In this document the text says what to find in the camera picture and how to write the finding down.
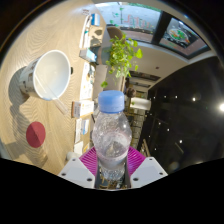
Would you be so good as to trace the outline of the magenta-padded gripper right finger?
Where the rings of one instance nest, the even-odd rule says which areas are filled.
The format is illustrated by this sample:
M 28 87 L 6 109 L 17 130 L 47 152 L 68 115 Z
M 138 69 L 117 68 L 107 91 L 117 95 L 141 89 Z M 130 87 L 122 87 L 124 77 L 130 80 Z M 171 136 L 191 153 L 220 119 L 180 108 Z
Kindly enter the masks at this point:
M 131 189 L 143 187 L 167 176 L 154 157 L 145 157 L 133 147 L 128 151 L 126 172 L 127 184 Z

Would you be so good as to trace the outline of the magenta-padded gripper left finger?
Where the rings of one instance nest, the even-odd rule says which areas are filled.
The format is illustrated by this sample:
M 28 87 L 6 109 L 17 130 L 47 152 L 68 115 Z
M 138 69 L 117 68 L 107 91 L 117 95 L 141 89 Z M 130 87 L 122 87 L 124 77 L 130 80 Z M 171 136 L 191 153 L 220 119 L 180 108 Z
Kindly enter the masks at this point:
M 94 189 L 97 172 L 96 150 L 91 148 L 79 158 L 71 157 L 58 176 L 81 187 Z

